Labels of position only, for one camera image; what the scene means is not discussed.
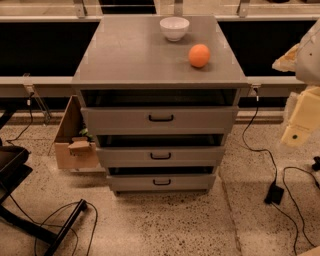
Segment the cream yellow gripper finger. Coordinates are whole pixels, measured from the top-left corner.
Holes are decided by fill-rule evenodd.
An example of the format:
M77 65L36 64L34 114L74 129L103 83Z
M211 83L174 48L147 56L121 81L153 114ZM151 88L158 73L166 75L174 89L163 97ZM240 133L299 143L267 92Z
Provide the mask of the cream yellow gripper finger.
M308 86L297 96L281 143L289 147L303 145L320 127L320 87Z

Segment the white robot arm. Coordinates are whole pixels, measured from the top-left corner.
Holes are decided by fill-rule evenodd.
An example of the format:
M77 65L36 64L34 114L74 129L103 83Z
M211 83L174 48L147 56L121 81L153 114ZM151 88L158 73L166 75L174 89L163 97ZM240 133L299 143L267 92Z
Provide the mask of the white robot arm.
M320 20L298 44L276 59L272 68L282 72L292 71L297 80L307 85L297 96L281 138L287 146L301 146L320 127Z

